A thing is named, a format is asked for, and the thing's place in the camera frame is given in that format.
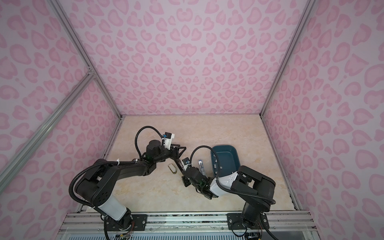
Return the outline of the black long stapler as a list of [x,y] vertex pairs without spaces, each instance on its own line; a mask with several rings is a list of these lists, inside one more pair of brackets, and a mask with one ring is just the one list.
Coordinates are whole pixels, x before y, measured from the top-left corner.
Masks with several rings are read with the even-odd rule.
[[181,156],[177,156],[177,159],[174,160],[174,161],[177,164],[177,167],[180,170],[182,176],[185,176],[186,171],[184,171],[184,168],[183,168],[183,165],[182,165],[182,162],[181,162],[182,159],[184,159],[184,158],[182,158]]

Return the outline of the light blue mini stapler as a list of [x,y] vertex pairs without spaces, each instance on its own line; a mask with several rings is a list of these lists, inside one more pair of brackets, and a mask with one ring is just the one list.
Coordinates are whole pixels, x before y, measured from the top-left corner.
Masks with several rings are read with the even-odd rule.
[[203,176],[207,176],[207,173],[205,171],[205,168],[204,168],[204,163],[203,163],[203,160],[199,160],[198,161],[198,164],[199,164],[199,171],[200,173],[203,175]]

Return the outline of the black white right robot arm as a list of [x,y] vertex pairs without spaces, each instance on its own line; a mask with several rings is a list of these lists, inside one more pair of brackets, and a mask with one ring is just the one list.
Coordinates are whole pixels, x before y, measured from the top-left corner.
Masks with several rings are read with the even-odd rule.
[[265,213],[276,203],[273,199],[276,182],[271,178],[246,166],[240,166],[237,172],[221,178],[209,178],[196,167],[188,167],[182,180],[185,187],[195,187],[209,200],[225,194],[239,196],[245,201],[240,224],[248,229],[270,228]]

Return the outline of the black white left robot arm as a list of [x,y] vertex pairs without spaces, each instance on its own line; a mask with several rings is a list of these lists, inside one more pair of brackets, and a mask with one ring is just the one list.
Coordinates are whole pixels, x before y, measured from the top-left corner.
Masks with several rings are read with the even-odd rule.
[[158,163],[167,159],[178,161],[186,149],[177,144],[166,147],[164,141],[152,140],[138,159],[129,162],[99,159],[73,178],[69,195],[74,201],[96,210],[109,224],[130,225],[131,211],[113,196],[117,181],[148,176]]

